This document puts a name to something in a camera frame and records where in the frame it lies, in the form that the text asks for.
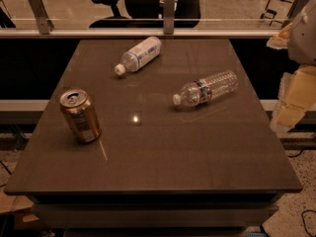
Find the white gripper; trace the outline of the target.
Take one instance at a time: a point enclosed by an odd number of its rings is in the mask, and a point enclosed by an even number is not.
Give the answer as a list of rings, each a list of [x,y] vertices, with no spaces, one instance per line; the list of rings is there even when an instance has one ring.
[[[291,60],[307,64],[293,74],[284,72],[280,79],[270,127],[274,132],[288,132],[316,104],[316,0],[309,0],[292,24],[269,38],[267,47],[287,49]]]

